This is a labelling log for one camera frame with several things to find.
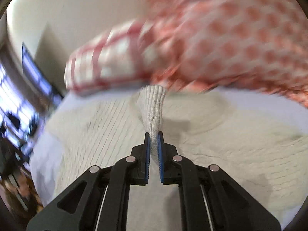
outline red patterned fabric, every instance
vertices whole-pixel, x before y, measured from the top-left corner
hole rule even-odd
[[[296,0],[149,0],[133,21],[74,52],[68,89],[151,81],[171,90],[234,85],[308,107],[308,19]]]
[[[308,106],[308,20],[296,0],[149,0],[169,64],[152,83],[281,93]]]

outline white wall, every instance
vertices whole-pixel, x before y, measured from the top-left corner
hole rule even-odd
[[[7,15],[4,14],[0,19],[0,46],[2,45],[6,34],[7,34]]]
[[[69,55],[144,11],[145,0],[13,0],[7,9],[8,36],[20,61],[24,42],[47,78],[64,91]]]

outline cloth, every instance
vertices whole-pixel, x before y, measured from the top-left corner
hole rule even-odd
[[[143,143],[145,132],[150,133],[153,154],[157,148],[155,139],[164,95],[165,89],[161,86],[148,86],[140,92],[138,103],[146,116],[144,126],[132,114],[130,97],[98,102],[91,107],[74,110],[73,118],[67,112],[52,117],[46,124],[46,130],[65,145],[55,195],[90,166],[108,167],[120,157],[129,155],[133,146]]]
[[[151,81],[170,90],[233,84],[308,107],[308,19],[296,0],[148,0],[146,19],[77,49],[68,89]]]
[[[159,86],[147,87],[140,92],[139,96],[135,95],[132,98],[116,99],[98,103],[97,105],[74,110],[70,113],[66,112],[65,115],[58,115],[56,119],[51,119],[47,124],[47,130],[58,136],[65,144],[63,160],[58,173],[55,195],[58,195],[91,165],[97,164],[102,167],[110,166],[118,159],[129,155],[133,146],[139,145],[143,142],[145,131],[150,132],[151,153],[153,154],[152,159],[156,161],[154,155],[157,146],[155,146],[153,140],[156,139],[157,131],[162,129],[165,132],[164,135],[167,138],[166,141],[170,136],[173,136],[169,143],[176,145],[180,154],[191,158],[197,164],[207,164],[210,162],[208,158],[213,156],[213,154],[220,157],[220,160],[214,159],[213,161],[218,163],[218,165],[220,165],[227,173],[233,176],[279,220],[281,220],[279,210],[288,209],[295,205],[302,204],[306,195],[306,165],[303,162],[307,158],[305,149],[307,139],[305,137],[302,137],[301,134],[287,127],[276,128],[279,124],[273,123],[271,118],[268,116],[268,125],[264,125],[264,121],[256,121],[256,124],[254,124],[254,121],[260,117],[259,114],[255,115],[255,117],[248,114],[251,117],[247,118],[247,115],[237,112],[218,95],[211,95],[211,93],[195,95],[197,99],[194,98],[195,96],[192,97],[192,95],[185,95],[186,97],[182,96],[184,95],[181,95],[179,99],[175,101],[174,99],[173,101],[170,100],[169,96],[165,99],[166,104],[164,105],[163,112],[166,110],[166,113],[163,114],[161,128],[158,126],[159,122],[161,122],[159,117],[161,115],[161,103],[164,98],[164,90]],[[191,101],[192,103],[186,104],[186,107],[179,106],[187,101]],[[83,116],[86,112],[88,117],[85,119]],[[239,115],[230,118],[230,116],[235,113]],[[238,119],[238,116],[242,117],[239,118],[240,120],[237,122],[234,121],[235,119]],[[144,117],[147,117],[148,119],[145,121],[145,127],[142,124],[144,122]],[[204,128],[200,123],[197,124],[196,127],[195,123],[200,122],[200,119],[205,119],[201,123],[205,124],[206,128]],[[235,130],[240,130],[240,126],[244,129],[250,129],[251,135],[256,135],[256,143],[254,145],[248,145],[248,149],[238,145],[236,141],[237,138],[233,138],[232,136],[232,134],[235,134],[234,131],[230,131],[230,128],[234,128],[234,126],[237,126],[235,127]],[[64,133],[63,128],[70,128],[70,131]],[[199,129],[199,133],[193,131],[194,134],[191,135],[190,129]],[[271,129],[277,131],[274,133],[271,131],[269,132],[270,134],[267,133],[266,130]],[[209,130],[216,131],[216,133],[214,135],[211,133],[208,135],[207,132]],[[228,131],[230,131],[230,135],[224,134],[219,137],[225,142],[218,142],[217,139],[219,138],[217,136],[219,133],[222,134]],[[243,136],[247,136],[246,143],[249,143],[249,141],[247,142],[251,137],[248,135],[249,131],[244,133]],[[267,136],[267,141],[264,143],[259,141],[262,139],[260,135],[263,134]],[[187,140],[183,138],[185,136],[189,137],[189,142],[183,141]],[[206,148],[201,148],[200,143],[202,143],[201,140],[203,141],[204,139],[201,139],[200,136],[203,136],[207,141],[208,139],[206,138],[209,138],[207,136],[214,136],[216,138],[209,138],[209,140],[211,140],[211,142],[209,142],[210,145],[205,145]],[[243,140],[243,136],[240,136],[239,134],[235,136],[238,137],[239,142]],[[261,155],[261,153],[264,152],[263,149],[265,149],[260,148],[263,145],[267,145],[268,148],[268,151],[264,153],[266,157]],[[286,150],[285,153],[278,152],[282,148]],[[204,157],[204,162],[202,162],[201,158],[197,159],[196,157]],[[278,158],[277,163],[270,160],[275,160],[275,157]],[[272,169],[269,169],[273,164],[277,165],[278,170],[273,171]],[[243,174],[241,177],[242,173],[238,173],[238,171],[244,169],[247,170],[247,173]],[[161,205],[159,199],[163,200],[166,199],[166,197],[171,197],[170,194],[172,194],[172,198],[176,197],[176,194],[174,193],[175,188],[168,186],[160,188],[159,174],[156,170],[158,171],[158,166],[155,162],[152,162],[150,165],[150,183],[154,189],[149,187],[142,189],[142,193],[148,197],[150,197],[150,193],[153,193],[158,197],[155,199],[153,198],[150,203],[150,206],[153,209],[157,209],[157,206]],[[277,181],[275,181],[277,178],[274,178],[275,173],[277,173],[276,175],[279,175],[279,177],[281,176],[281,180],[285,181],[286,184],[278,186]],[[251,190],[253,188],[251,187],[252,184],[244,183],[246,179],[248,182],[258,184],[257,188],[262,189],[260,193]],[[294,192],[298,194],[297,197],[292,195]],[[156,219],[156,221],[160,223],[156,224],[156,226],[158,226],[160,230],[170,230],[167,228],[170,220],[166,220],[166,217],[162,217],[162,220],[165,221],[161,221],[160,223],[160,221]]]

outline red checkered cloth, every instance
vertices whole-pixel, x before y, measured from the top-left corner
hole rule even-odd
[[[67,89],[84,92],[148,82],[163,64],[152,26],[149,21],[130,21],[77,49],[65,68]]]

